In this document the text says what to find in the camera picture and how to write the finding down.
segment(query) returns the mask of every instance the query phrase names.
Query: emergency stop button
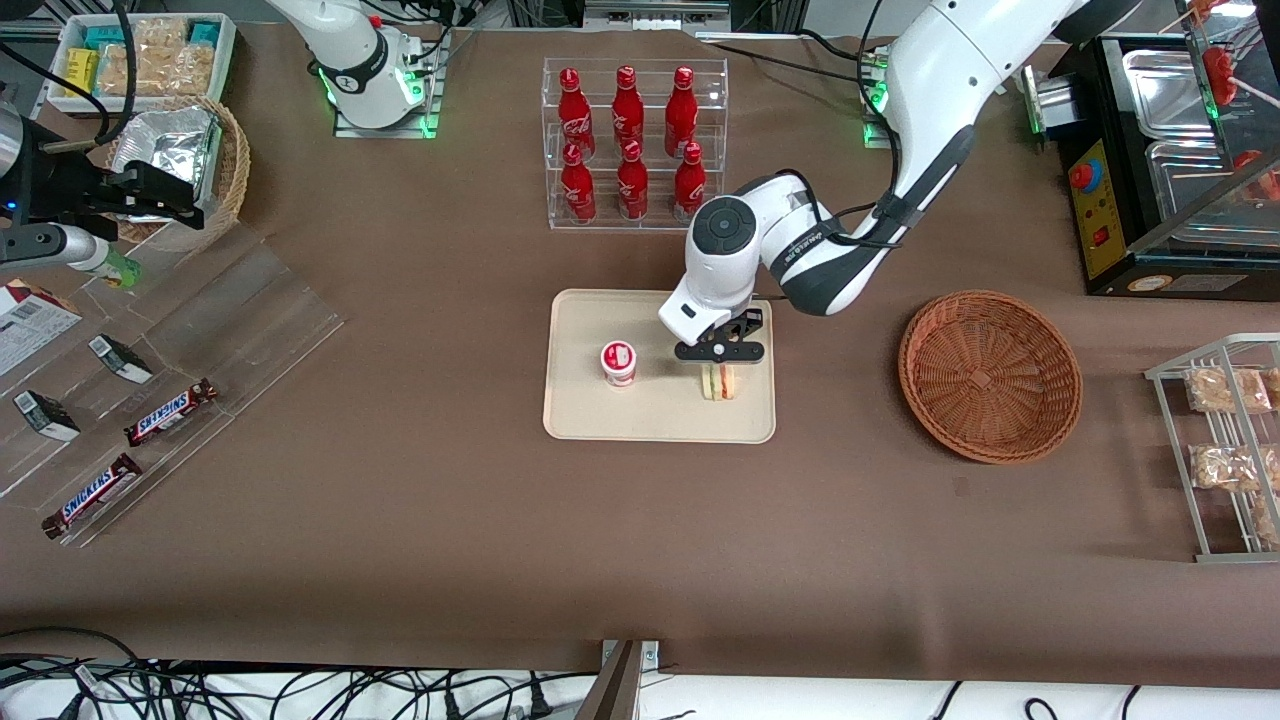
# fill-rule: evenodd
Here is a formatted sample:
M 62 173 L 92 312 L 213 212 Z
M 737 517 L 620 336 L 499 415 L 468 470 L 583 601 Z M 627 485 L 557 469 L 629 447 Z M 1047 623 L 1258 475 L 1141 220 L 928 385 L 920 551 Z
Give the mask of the emergency stop button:
M 1080 163 L 1071 168 L 1068 179 L 1070 179 L 1071 187 L 1088 195 L 1102 184 L 1102 163 L 1098 160 Z

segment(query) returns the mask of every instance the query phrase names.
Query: tray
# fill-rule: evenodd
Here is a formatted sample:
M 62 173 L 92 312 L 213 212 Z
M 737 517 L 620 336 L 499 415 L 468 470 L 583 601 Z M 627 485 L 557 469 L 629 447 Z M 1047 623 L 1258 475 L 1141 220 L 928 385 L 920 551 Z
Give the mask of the tray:
M 1123 64 L 1143 135 L 1152 140 L 1213 137 L 1190 53 L 1134 50 Z
M 1212 142 L 1160 141 L 1147 147 L 1147 167 L 1156 188 L 1161 219 L 1213 190 L 1229 174 Z M 1185 242 L 1275 247 L 1280 241 L 1280 205 L 1219 202 L 1219 213 L 1199 213 L 1176 231 Z
M 703 400 L 699 365 L 677 363 L 676 338 L 658 320 L 659 291 L 566 290 L 552 302 L 543 427 L 559 439 L 709 442 L 759 445 L 776 427 L 773 315 L 751 336 L 764 361 L 736 365 L 739 396 Z M 635 384 L 614 388 L 600 370 L 600 348 L 630 342 L 637 356 Z

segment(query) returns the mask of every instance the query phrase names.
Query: white container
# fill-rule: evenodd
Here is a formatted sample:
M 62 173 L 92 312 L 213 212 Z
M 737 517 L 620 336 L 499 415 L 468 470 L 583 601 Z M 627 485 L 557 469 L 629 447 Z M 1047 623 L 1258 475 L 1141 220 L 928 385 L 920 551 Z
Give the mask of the white container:
M 209 90 L 205 92 L 205 97 L 210 100 L 220 100 L 223 97 L 223 88 L 227 86 L 227 74 L 232 65 L 232 47 L 236 45 L 236 23 L 230 18 L 221 13 L 129 13 L 129 24 L 137 24 L 138 20 L 148 18 L 184 18 L 187 23 L 196 22 L 216 22 L 219 24 L 218 31 L 218 47 L 214 49 L 214 74 L 209 82 Z M 67 20 L 67 26 L 63 28 L 61 35 L 59 35 L 58 53 L 54 55 L 54 67 L 50 68 L 58 77 L 67 76 L 67 51 L 72 47 L 84 46 L 84 29 L 90 27 L 120 27 L 120 20 L 114 14 L 110 15 L 72 15 Z M 97 96 L 97 100 L 102 102 L 109 113 L 123 113 L 124 111 L 124 97 L 114 96 Z M 133 111 L 141 113 L 143 110 L 156 110 L 166 100 L 166 96 L 155 97 L 136 97 L 133 101 Z M 79 95 L 68 92 L 61 86 L 55 83 L 49 83 L 49 104 L 58 108 L 63 113 L 69 115 L 92 115 L 97 114 L 93 105 L 84 100 Z
M 600 350 L 600 368 L 611 386 L 627 387 L 636 379 L 636 348 L 621 340 L 605 345 Z

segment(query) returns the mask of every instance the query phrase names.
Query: table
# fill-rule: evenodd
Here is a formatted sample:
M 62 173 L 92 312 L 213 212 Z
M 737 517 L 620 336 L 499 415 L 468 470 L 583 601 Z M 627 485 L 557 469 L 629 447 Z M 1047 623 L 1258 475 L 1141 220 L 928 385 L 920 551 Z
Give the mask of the table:
M 559 442 L 540 421 L 552 299 L 671 288 L 682 241 L 547 228 L 541 59 L 721 51 L 485 32 L 449 65 L 436 140 L 349 141 L 291 27 L 243 41 L 242 217 L 348 323 L 87 550 L 0 505 L 0 625 L 92 626 L 151 657 L 590 667 L 599 638 L 657 637 L 687 673 L 1280 682 L 1280 570 L 1190 564 L 1139 374 L 1274 331 L 1275 309 L 1084 296 L 1057 158 L 1016 94 L 855 306 L 774 305 L 772 441 Z M 849 83 L 730 63 L 731 186 L 794 167 L 828 205 L 879 196 L 888 156 L 861 147 Z M 965 288 L 1030 302 L 1079 356 L 1083 418 L 1041 462 L 966 462 L 901 398 L 908 319 Z

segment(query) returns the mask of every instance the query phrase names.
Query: metal frame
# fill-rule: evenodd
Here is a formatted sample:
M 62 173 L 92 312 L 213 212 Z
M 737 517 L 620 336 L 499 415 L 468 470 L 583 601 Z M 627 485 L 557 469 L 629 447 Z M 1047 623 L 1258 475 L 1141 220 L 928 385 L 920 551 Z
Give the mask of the metal frame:
M 658 669 L 657 641 L 604 641 L 604 669 L 573 720 L 635 720 L 640 676 Z
M 1192 511 L 1192 523 L 1196 527 L 1196 539 L 1199 542 L 1201 552 L 1196 556 L 1197 562 L 1280 562 L 1280 547 L 1274 547 L 1257 534 L 1253 525 L 1252 503 L 1256 502 L 1247 492 L 1230 492 L 1231 506 L 1235 519 L 1240 527 L 1240 538 L 1244 541 L 1244 552 L 1217 552 L 1210 547 L 1208 537 L 1204 533 L 1204 521 L 1201 515 L 1199 503 L 1196 500 L 1196 487 L 1192 483 L 1189 462 L 1185 452 L 1185 443 L 1179 439 L 1178 427 L 1174 414 L 1169 406 L 1169 397 L 1165 392 L 1166 380 L 1183 382 L 1185 373 L 1196 368 L 1220 368 L 1235 401 L 1234 413 L 1204 413 L 1208 424 L 1208 433 L 1216 445 L 1247 446 L 1253 459 L 1254 466 L 1260 469 L 1262 478 L 1262 501 L 1271 515 L 1274 527 L 1280 528 L 1280 507 L 1276 505 L 1276 495 L 1272 478 L 1267 474 L 1267 465 L 1262 454 L 1263 441 L 1280 442 L 1280 432 L 1275 424 L 1275 413 L 1251 415 L 1245 411 L 1244 398 L 1239 384 L 1235 380 L 1234 369 L 1243 364 L 1233 363 L 1242 360 L 1242 355 L 1253 354 L 1256 359 L 1270 361 L 1280 368 L 1280 333 L 1244 333 L 1228 336 L 1215 343 L 1206 345 L 1185 355 L 1180 355 L 1169 363 L 1157 365 L 1147 370 L 1146 378 L 1155 384 L 1156 398 L 1160 402 L 1160 411 L 1165 418 L 1165 428 L 1169 430 L 1169 441 L 1174 448 L 1174 457 L 1178 461 L 1178 474 L 1183 479 L 1183 489 L 1187 495 L 1187 505 Z

